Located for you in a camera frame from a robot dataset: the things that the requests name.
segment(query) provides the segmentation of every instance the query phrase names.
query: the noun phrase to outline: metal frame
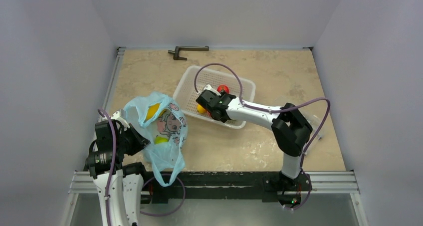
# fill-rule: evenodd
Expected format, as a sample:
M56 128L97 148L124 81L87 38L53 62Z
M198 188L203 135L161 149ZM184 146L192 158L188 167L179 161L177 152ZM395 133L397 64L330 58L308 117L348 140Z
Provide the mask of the metal frame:
M117 78L122 65L126 47L119 47L112 76L107 88L103 109L108 111L116 88ZM313 190L312 194L350 194L359 226L368 226L368 221L361 203L360 192L354 172L323 171L307 172L310 174ZM88 172L75 172L68 191L65 211L60 222L61 226L70 226L79 194L96 194L95 185Z

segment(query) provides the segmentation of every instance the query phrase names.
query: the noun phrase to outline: gray floor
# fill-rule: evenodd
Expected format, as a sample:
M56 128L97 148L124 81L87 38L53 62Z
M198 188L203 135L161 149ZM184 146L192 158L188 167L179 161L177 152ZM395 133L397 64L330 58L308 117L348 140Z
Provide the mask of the gray floor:
M142 205L143 211L164 213L178 205ZM142 216L142 226L357 226L349 194L314 194L293 214L279 203L259 200L185 200L184 205L167 217ZM97 195L80 195L72 226L101 226Z

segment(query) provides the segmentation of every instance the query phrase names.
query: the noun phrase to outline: black mounting bracket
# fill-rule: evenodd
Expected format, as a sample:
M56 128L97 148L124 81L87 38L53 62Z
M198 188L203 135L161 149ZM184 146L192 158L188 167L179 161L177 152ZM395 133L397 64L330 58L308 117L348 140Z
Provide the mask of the black mounting bracket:
M181 50L209 51L209 47L208 46L176 46L175 50L168 50L168 53L173 55L173 60L187 60L187 58L179 56L179 52Z

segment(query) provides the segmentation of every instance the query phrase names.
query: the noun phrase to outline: cable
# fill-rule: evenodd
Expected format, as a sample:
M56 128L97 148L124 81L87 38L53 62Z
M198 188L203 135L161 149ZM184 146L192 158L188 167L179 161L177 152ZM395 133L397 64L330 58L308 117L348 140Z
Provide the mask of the cable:
M90 148L88 149L88 152L91 153L94 150L94 144L95 142L97 142L97 140L93 140L93 142L91 142Z
M327 108L326 108L325 115L323 116L323 119L322 119L322 121L320 122L319 127L317 127L316 132L314 132L314 135L311 137L311 139L310 139L310 140L307 142L307 144L305 145L304 150L303 150L303 153L302 153L302 156L301 156L301 163L300 163L301 173L303 173L303 174L305 174L305 175L307 176L307 178L308 178L308 182L309 182L309 185L310 185L310 186L309 186L309 191L308 191L308 193L307 193L307 196L306 196L306 198L304 199L304 201L300 204L300 206L298 206L298 207L296 207L296 208L292 208L293 210L299 209L302 205L304 205L304 203L305 203L305 202L308 200L308 198L310 197L310 193L311 193L311 189L312 189L312 187L311 187L311 180L310 180L310 176L309 176L308 174L306 174L306 173L304 172L304 170L303 170L303 163L304 163L305 152L308 150L308 148L310 147L310 145L311 145L311 143L313 142L313 140L314 140L314 139L316 138L316 136L319 134L320 130L321 130L321 129L322 129L322 127L323 127L323 124L325 123L326 119L327 119L327 118L328 118L328 116L329 116L329 111L330 111L330 106L331 106L331 103L330 103L329 99L328 99L328 98L326 98L326 97L319 97L319 98L316 98L316 99L310 100L310 101L308 101L308 102L302 103L302 104L300 104L300 105L297 105L297 106L294 106L294 107L290 107L290 108L287 108L287 109L283 109L283 110L268 110L268 109L265 109L265 108L261 108L261 107L257 107L257 106L252 106L252 105L245 104L245 102L244 102L244 100L243 100L243 98L242 98L242 83L241 83L241 80L239 79L239 77L238 77L238 75L235 73L235 71L233 71L233 70L232 70L229 66L224 65L224 64L221 64L221 63L209 63L209 64L204 65L203 67L201 67L201 68L197 71L197 73L196 73L196 75L195 75L195 77L194 77L194 89L196 90L196 92L197 92L197 93L200 93L200 92L198 91L198 89L197 89L197 77L198 77L198 74L199 74L199 73L200 73L200 71L202 71L204 68L209 67L209 66L211 66L211 65L219 65L219 66L222 66L222 67L226 68L227 70L229 70L229 71L230 71L230 72L231 72L231 73L235 76L235 78L236 78L236 80L238 81L238 84L239 84L239 101L240 101L241 105L242 105L242 106L245 106L245 107L247 107L247 108L253 109L253 110L259 110L259 111L268 112L268 113L286 113L286 112L293 111L293 110L297 110L297 109L302 108L302 107L304 107L304 106L310 105L310 104L315 103L315 102L317 102L317 101L321 101L321 100L326 101L326 103L327 103Z
M145 183L144 183L144 185L143 185L143 188L151 181L151 180L153 180L153 179L155 179L155 177L152 177L151 179L149 179L149 180L147 180ZM178 177L176 177L176 179L179 181L179 183L181 183L181 186L182 186L182 190L184 191L184 194L183 194L183 196L182 196L182 201L181 201L181 203L175 208L175 209L173 209L172 211L170 211L170 212L167 212L167 213L164 213L164 214L152 214L152 213L147 213L147 212L143 212L143 211L140 211L140 213L141 214L143 214L143 215L147 215L147 216L153 216L153 217L162 217L162 216L168 216L168 215L171 215L171 214L173 214L174 212L176 212L176 211L178 211L178 209L182 206L182 204L184 203L184 201L185 201L185 194L186 194L186 191L185 191L185 185L184 185L184 183L182 183L182 180L181 179L179 179Z
M307 195L306 195L305 199L297 207L292 207L291 208L292 210L297 210L297 209L301 208L307 202L307 200L308 200L308 198L310 197L310 194L311 194L311 189L313 188L311 186L310 175L306 174L302 168L301 168L301 174L305 174L305 176L307 177L308 184L309 184L309 189L308 189L308 192L307 192Z
M116 132L115 127L113 126L112 120L110 119L110 116L107 114L107 112L104 109L98 109L98 113L102 117L106 117L107 121L110 125L110 130L112 131L112 138L113 138L113 154L112 154L112 163L110 164L110 171L109 171L109 177L107 178L107 184L106 184L106 193L104 197L106 197L106 218L107 218L107 225L112 226L112 221L110 218L110 206L109 206L109 186L110 181L112 180L112 174L113 170L115 168L115 160L116 160Z

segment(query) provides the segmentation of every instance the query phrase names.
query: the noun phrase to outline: white wall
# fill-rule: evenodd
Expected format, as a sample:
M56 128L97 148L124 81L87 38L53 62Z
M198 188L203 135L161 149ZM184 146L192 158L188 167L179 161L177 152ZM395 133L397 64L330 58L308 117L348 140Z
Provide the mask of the white wall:
M373 226L422 225L423 0L341 0L313 52Z
M57 225L115 48L91 0L0 0L0 225Z
M299 48L339 0L93 0L113 42L129 47Z

